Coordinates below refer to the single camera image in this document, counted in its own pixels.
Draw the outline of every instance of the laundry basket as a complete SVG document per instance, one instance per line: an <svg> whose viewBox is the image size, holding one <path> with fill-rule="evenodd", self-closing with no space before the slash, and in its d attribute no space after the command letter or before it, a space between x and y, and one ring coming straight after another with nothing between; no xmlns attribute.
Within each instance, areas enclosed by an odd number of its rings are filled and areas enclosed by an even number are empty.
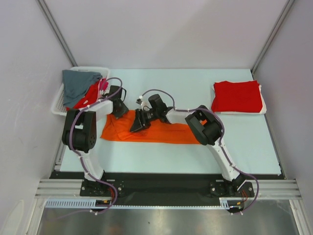
<svg viewBox="0 0 313 235"><path fill-rule="evenodd" d="M72 67L70 70L83 71L83 72L99 72L101 73L102 77L106 77L106 78L110 77L110 70L104 67L81 67L79 66L79 67ZM63 97L64 97L64 84L62 83L51 106L51 112L53 114L62 115L62 116L67 115L66 107L63 106Z"/></svg>

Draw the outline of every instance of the orange cloth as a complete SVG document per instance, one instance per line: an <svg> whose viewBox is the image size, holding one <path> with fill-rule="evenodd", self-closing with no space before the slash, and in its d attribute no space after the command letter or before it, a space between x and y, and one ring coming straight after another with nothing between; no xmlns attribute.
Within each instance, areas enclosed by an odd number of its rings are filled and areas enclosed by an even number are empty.
<svg viewBox="0 0 313 235"><path fill-rule="evenodd" d="M107 115L101 138L108 141L199 144L187 124L166 124L155 120L150 128L131 133L129 130L134 119L134 110L129 110L120 119Z"/></svg>

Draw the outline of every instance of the red cloth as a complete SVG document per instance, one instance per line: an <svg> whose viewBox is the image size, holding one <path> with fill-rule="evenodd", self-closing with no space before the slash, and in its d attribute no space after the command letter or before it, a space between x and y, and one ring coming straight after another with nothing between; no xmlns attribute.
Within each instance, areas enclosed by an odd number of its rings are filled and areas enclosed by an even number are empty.
<svg viewBox="0 0 313 235"><path fill-rule="evenodd" d="M97 81L95 84L89 87L86 95L78 101L77 104L73 107L73 109L85 108L87 105L91 105L98 99L98 85L100 81Z"/></svg>
<svg viewBox="0 0 313 235"><path fill-rule="evenodd" d="M212 111L259 113L263 106L259 85L257 81L216 82Z"/></svg>

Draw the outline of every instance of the gray towel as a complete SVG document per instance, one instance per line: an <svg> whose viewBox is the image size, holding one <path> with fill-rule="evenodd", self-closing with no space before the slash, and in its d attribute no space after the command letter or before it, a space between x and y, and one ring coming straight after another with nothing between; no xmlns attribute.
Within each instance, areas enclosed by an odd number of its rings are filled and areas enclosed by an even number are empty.
<svg viewBox="0 0 313 235"><path fill-rule="evenodd" d="M99 72L63 70L63 105L73 108L87 93L89 87L102 78Z"/></svg>

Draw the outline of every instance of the white wall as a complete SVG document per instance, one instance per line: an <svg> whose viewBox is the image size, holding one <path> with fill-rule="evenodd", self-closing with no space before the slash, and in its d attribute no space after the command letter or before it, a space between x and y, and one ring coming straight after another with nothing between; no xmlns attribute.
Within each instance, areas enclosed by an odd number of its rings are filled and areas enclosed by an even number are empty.
<svg viewBox="0 0 313 235"><path fill-rule="evenodd" d="M313 1L299 0L257 70L283 167L313 219Z"/></svg>
<svg viewBox="0 0 313 235"><path fill-rule="evenodd" d="M0 31L0 227L20 199L23 226L62 132L49 108L70 64L35 0L1 1Z"/></svg>
<svg viewBox="0 0 313 235"><path fill-rule="evenodd" d="M286 0L47 0L79 65L249 69Z"/></svg>

